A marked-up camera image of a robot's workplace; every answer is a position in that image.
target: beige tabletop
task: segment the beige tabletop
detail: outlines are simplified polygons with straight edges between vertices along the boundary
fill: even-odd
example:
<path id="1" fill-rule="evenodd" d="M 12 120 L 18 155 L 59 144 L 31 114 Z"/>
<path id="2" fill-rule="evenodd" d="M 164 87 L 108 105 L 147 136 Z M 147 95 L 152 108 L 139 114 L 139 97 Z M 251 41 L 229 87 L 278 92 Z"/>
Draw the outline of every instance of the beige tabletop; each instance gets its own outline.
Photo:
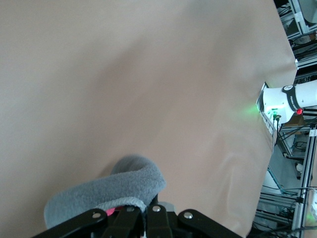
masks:
<path id="1" fill-rule="evenodd" d="M 271 155 L 255 102 L 296 74 L 273 1 L 4 0 L 0 22 L 0 237 L 130 153 L 160 201 L 249 232 Z"/>

